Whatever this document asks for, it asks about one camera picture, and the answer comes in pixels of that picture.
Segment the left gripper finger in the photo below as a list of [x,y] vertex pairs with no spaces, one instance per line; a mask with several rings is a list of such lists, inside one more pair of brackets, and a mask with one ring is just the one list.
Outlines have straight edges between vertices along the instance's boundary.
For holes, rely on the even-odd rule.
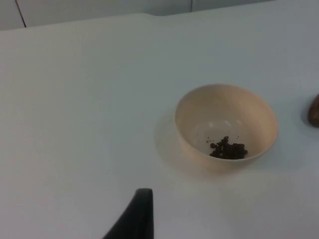
[[105,239],[153,239],[154,201],[150,188],[137,189]]

